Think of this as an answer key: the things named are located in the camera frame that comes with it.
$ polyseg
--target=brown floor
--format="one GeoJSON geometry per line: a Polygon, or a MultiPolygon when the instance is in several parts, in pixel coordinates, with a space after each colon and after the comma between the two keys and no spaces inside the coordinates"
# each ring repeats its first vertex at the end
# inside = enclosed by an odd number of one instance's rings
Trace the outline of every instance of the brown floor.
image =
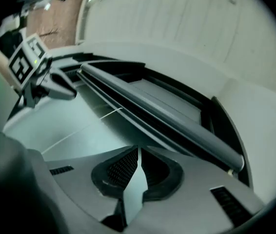
{"type": "Polygon", "coordinates": [[[38,9],[31,11],[27,22],[27,35],[46,34],[57,31],[57,34],[42,36],[48,48],[75,45],[75,31],[82,0],[52,0],[48,11],[38,9]]]}

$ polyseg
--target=wooden floor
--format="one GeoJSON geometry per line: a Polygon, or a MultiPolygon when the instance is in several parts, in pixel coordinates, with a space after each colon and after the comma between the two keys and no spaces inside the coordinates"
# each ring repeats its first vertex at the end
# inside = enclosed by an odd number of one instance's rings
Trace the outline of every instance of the wooden floor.
{"type": "Polygon", "coordinates": [[[49,48],[57,48],[75,44],[75,31],[82,0],[52,0],[50,9],[38,9],[30,12],[27,35],[56,34],[41,37],[49,48]]]}

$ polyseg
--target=white cable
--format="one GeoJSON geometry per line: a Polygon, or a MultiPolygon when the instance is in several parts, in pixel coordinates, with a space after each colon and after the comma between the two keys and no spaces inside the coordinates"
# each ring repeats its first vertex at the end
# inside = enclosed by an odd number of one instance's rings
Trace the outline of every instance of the white cable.
{"type": "MultiPolygon", "coordinates": [[[[113,110],[112,112],[109,112],[109,113],[106,114],[105,116],[102,116],[100,119],[98,119],[98,121],[102,120],[103,118],[106,118],[106,117],[109,116],[110,114],[112,114],[112,113],[114,113],[114,112],[116,112],[116,111],[118,111],[118,110],[120,110],[120,109],[122,109],[122,108],[120,107],[120,108],[117,108],[116,110],[113,110]]],[[[90,125],[92,125],[92,123],[90,123],[90,124],[84,126],[82,129],[79,129],[79,130],[77,130],[77,131],[75,131],[75,132],[69,134],[68,136],[62,138],[61,140],[57,141],[55,144],[53,144],[53,145],[51,145],[50,147],[48,147],[47,149],[45,149],[45,151],[43,151],[41,154],[44,154],[44,153],[48,152],[50,149],[52,149],[54,146],[58,145],[60,142],[64,141],[65,139],[67,139],[68,137],[71,137],[71,136],[74,135],[74,134],[77,134],[78,132],[84,130],[86,127],[89,127],[90,125]]]]}

